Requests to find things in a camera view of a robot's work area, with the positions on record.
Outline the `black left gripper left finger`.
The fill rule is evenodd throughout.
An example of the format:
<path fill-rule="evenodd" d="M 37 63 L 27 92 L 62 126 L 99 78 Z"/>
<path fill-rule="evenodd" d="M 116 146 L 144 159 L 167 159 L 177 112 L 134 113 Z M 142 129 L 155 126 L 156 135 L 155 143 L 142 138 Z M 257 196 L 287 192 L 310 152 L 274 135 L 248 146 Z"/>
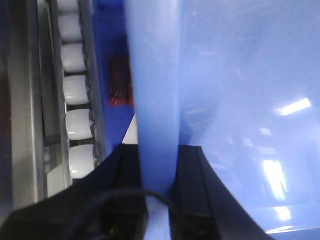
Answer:
<path fill-rule="evenodd" d="M 3 240 L 141 240 L 147 225 L 136 144 L 120 144 L 72 186 L 12 212 Z"/>

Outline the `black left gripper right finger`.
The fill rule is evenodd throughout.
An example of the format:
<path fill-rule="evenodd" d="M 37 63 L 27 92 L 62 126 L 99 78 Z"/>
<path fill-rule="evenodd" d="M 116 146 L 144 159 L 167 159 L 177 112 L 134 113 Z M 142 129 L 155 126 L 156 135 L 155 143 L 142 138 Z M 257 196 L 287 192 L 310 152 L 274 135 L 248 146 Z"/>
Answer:
<path fill-rule="evenodd" d="M 270 240 L 210 166 L 200 146 L 180 145 L 171 199 L 173 240 Z"/>

